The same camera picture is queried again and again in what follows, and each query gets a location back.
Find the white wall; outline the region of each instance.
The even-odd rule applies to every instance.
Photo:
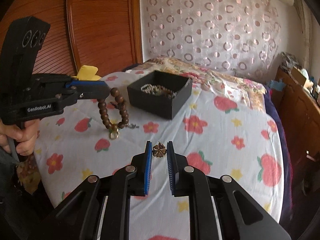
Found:
[[[310,76],[314,76],[316,82],[320,79],[320,26],[312,15],[312,37],[310,44]]]
[[[282,51],[289,52],[297,57],[299,62],[303,62],[304,58],[304,46],[303,46],[303,34],[301,27],[301,20],[297,14],[297,11],[294,6],[286,5],[279,0],[271,0],[273,6],[277,8],[278,11],[278,20],[281,25],[281,43],[279,45],[277,53],[280,54]],[[144,37],[146,32],[144,31],[143,18],[145,17],[145,8],[141,8],[141,33],[142,33],[142,48],[145,48],[144,42],[148,42],[148,38]],[[318,34],[320,37],[320,26],[318,26]],[[320,59],[320,39],[318,41],[318,59]],[[145,57],[148,55],[146,51],[143,51],[143,60],[146,61],[148,58]],[[273,79],[276,76],[276,70],[281,62],[281,57],[276,57],[273,61],[273,65],[269,73],[269,79]]]

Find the dark blue fabric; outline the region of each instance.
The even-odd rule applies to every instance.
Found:
[[[275,120],[278,127],[278,132],[280,136],[283,163],[284,163],[284,195],[283,204],[281,211],[281,220],[287,220],[290,217],[292,208],[292,192],[291,192],[291,180],[292,180],[292,167],[290,161],[290,154],[287,147],[287,141],[285,139],[284,129],[278,115],[278,112],[271,101],[270,88],[266,87],[267,93],[264,95],[266,113],[270,115],[273,120]]]

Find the yellow cloth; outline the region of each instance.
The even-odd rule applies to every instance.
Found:
[[[96,75],[97,71],[97,67],[83,65],[78,74],[73,78],[77,78],[80,81],[97,81],[101,79],[100,76]]]

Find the wooden headboard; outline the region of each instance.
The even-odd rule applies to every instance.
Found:
[[[34,73],[98,75],[142,62],[139,0],[14,0],[0,21],[0,47],[10,23],[33,15],[51,24]]]

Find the cardboard box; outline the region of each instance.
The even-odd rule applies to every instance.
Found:
[[[292,68],[291,70],[291,76],[303,87],[305,88],[310,88],[313,86],[313,82],[311,82],[310,80],[306,79],[304,77],[304,75],[301,74],[301,72],[296,69],[295,67]]]
[[[161,85],[177,92],[174,98],[155,96],[141,91],[146,85]],[[132,106],[156,114],[165,119],[173,119],[191,95],[192,80],[175,74],[153,71],[127,86]]]

